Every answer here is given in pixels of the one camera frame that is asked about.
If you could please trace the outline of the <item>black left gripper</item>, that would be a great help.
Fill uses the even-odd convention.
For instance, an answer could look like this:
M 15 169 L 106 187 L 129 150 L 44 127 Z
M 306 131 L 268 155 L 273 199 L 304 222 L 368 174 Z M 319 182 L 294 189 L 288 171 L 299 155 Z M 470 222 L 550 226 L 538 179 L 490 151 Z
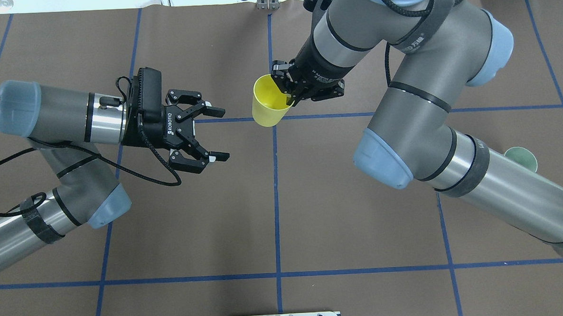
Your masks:
M 169 166 L 176 171 L 200 174 L 208 164 L 226 162 L 227 152 L 207 151 L 196 141 L 194 118 L 222 118 L 226 110 L 202 99 L 201 92 L 170 89 L 165 99 L 161 149 L 169 149 Z

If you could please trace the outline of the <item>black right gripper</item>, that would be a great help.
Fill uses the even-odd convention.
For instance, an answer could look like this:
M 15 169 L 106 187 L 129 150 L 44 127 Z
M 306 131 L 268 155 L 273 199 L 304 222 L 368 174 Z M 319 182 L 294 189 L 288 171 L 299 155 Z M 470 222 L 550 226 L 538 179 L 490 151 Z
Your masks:
M 319 53 L 313 38 L 308 38 L 296 57 L 288 62 L 275 59 L 271 77 L 288 106 L 303 100 L 322 101 L 345 93 L 345 69 L 332 65 Z

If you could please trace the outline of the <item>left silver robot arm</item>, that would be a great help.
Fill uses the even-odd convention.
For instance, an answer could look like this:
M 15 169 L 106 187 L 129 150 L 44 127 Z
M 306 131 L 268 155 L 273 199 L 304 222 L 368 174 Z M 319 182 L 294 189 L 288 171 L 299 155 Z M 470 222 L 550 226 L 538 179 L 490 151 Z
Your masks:
M 223 108 L 201 93 L 170 89 L 161 98 L 162 75 L 141 68 L 126 77 L 120 96 L 5 81 L 0 85 L 0 132 L 29 141 L 29 148 L 0 161 L 0 166 L 29 152 L 40 152 L 59 186 L 25 198 L 0 212 L 0 272 L 87 224 L 99 229 L 124 215 L 131 199 L 113 168 L 156 185 L 179 186 L 179 172 L 199 174 L 226 152 L 209 151 L 196 140 L 195 118 L 222 118 Z M 174 177 L 166 182 L 122 167 L 103 157 L 97 144 L 149 149 Z

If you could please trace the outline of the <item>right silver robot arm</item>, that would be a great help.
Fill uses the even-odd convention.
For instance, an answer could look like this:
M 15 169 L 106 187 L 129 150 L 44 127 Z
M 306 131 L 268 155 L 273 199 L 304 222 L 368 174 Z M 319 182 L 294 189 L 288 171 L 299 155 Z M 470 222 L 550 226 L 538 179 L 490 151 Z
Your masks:
M 312 29 L 297 56 L 274 60 L 287 105 L 334 99 L 377 44 L 404 54 L 353 156 L 387 186 L 425 182 L 551 246 L 563 258 L 563 187 L 446 125 L 464 87 L 486 84 L 514 39 L 465 0 L 305 0 Z

